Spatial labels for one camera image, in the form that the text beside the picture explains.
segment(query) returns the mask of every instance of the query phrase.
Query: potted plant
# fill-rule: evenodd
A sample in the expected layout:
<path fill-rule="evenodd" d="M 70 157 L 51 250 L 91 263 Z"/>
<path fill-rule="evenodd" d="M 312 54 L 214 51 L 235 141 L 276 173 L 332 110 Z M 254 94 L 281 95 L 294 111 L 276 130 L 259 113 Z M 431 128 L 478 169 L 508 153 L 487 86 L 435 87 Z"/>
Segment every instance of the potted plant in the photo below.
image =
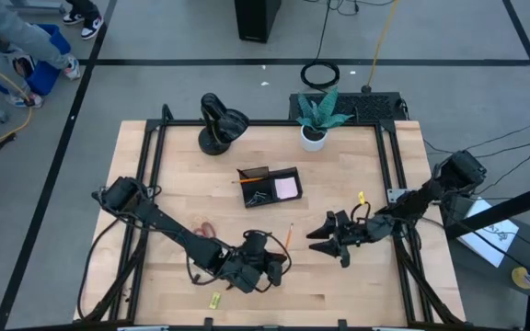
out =
<path fill-rule="evenodd" d="M 332 114 L 338 96 L 339 92 L 335 87 L 317 105 L 314 101 L 308 102 L 303 94 L 298 94 L 302 117 L 297 121 L 302 124 L 302 146 L 308 152 L 319 151 L 327 139 L 328 129 L 336 128 L 352 117 L 352 115 Z"/>

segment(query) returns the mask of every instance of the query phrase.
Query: pink sticky note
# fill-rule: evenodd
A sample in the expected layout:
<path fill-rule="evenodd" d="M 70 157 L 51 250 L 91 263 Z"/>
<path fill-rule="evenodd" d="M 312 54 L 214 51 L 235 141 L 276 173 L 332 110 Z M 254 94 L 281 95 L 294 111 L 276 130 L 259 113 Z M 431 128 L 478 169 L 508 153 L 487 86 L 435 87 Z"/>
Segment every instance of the pink sticky note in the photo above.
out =
<path fill-rule="evenodd" d="M 277 198 L 281 200 L 296 197 L 298 195 L 298 187 L 295 184 L 295 178 L 275 179 L 275 191 Z"/>

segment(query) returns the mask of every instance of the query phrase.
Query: black and white sneaker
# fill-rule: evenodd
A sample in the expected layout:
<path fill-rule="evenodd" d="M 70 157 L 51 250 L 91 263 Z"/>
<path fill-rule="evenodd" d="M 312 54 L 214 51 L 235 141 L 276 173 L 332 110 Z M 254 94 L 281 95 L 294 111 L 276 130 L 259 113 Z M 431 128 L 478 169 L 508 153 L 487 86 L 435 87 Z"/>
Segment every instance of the black and white sneaker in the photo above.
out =
<path fill-rule="evenodd" d="M 103 17 L 98 17 L 95 20 L 86 19 L 81 30 L 81 38 L 83 40 L 89 40 L 97 36 L 102 25 Z"/>
<path fill-rule="evenodd" d="M 85 19 L 81 14 L 69 13 L 63 17 L 63 23 L 65 25 L 74 25 L 83 22 Z"/>

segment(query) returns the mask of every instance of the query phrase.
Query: black speaker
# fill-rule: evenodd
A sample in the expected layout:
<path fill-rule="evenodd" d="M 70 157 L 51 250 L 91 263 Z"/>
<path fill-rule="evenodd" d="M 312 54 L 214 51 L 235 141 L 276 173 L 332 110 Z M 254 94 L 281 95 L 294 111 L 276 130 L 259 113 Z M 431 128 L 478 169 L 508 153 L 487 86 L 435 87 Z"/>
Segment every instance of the black speaker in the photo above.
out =
<path fill-rule="evenodd" d="M 282 0 L 235 0 L 238 37 L 267 42 Z"/>

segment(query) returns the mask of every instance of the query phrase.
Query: wooden table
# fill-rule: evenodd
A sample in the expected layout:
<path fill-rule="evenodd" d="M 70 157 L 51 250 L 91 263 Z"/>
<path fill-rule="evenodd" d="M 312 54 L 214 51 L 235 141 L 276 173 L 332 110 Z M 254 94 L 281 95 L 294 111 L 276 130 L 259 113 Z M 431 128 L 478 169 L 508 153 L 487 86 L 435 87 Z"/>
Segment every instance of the wooden table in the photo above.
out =
<path fill-rule="evenodd" d="M 338 259 L 308 249 L 317 241 L 305 239 L 307 233 L 322 225 L 326 211 L 349 212 L 358 203 L 361 190 L 371 202 L 372 211 L 386 205 L 373 128 L 334 129 L 323 150 L 308 153 L 300 145 L 299 127 L 251 126 L 228 152 L 219 156 L 200 151 L 200 129 L 167 128 L 158 178 L 163 191 L 156 203 L 190 229 L 202 222 L 212 223 L 218 237 L 230 245 L 240 245 L 243 231 L 251 228 L 271 231 L 284 242 L 293 223 L 289 251 L 294 266 L 283 276 L 282 286 L 264 294 L 226 291 L 227 283 L 220 280 L 209 286 L 194 286 L 185 269 L 183 248 L 162 234 L 150 234 L 136 324 L 202 325 L 205 317 L 213 317 L 215 325 L 323 326 L 337 325 L 338 319 L 347 319 L 349 326 L 406 325 L 391 238 L 359 248 L 351 246 L 349 268 L 341 268 Z M 143 121 L 122 123 L 108 184 L 119 176 L 135 177 L 143 136 Z M 397 122 L 397 138 L 409 188 L 418 188 L 430 177 L 419 123 Z M 385 142 L 392 164 L 387 135 Z M 145 182 L 150 176 L 154 146 L 149 151 Z M 269 166 L 270 170 L 297 166 L 304 196 L 245 209 L 240 186 L 233 183 L 238 180 L 236 169 L 257 166 Z M 390 172 L 396 187 L 393 166 Z M 434 207 L 427 217 L 441 220 Z M 112 221 L 102 211 L 95 237 Z M 82 300 L 86 312 L 93 309 L 116 276 L 124 228 L 119 224 L 108 232 L 91 259 Z M 419 222 L 418 230 L 427 280 L 452 312 L 464 319 L 443 229 Z M 267 247 L 280 251 L 274 243 Z M 418 291 L 412 278 L 410 283 L 416 300 Z M 222 299 L 212 310 L 208 304 L 215 291 L 222 293 Z M 130 286 L 126 286 L 122 317 L 129 293 Z M 420 307 L 417 300 L 417 320 L 421 320 Z"/>

